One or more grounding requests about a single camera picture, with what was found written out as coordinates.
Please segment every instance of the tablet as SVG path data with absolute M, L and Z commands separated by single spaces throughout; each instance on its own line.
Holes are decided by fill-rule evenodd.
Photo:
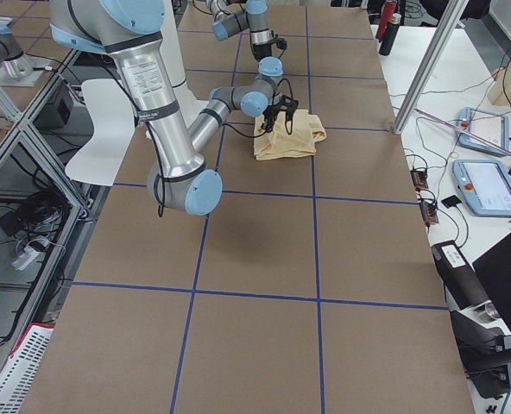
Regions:
M 453 175 L 474 214 L 511 217 L 511 178 L 495 160 L 456 160 Z
M 467 121 L 467 129 L 474 135 L 495 144 L 498 147 L 508 149 L 508 119 L 504 115 L 497 115 L 485 110 L 475 110 L 471 107 L 463 108 L 460 113 L 457 126 L 464 127 L 464 120 Z M 504 154 L 495 148 L 483 145 L 480 141 L 470 136 L 459 133 L 458 144 L 461 147 L 482 151 L 484 153 L 503 156 Z

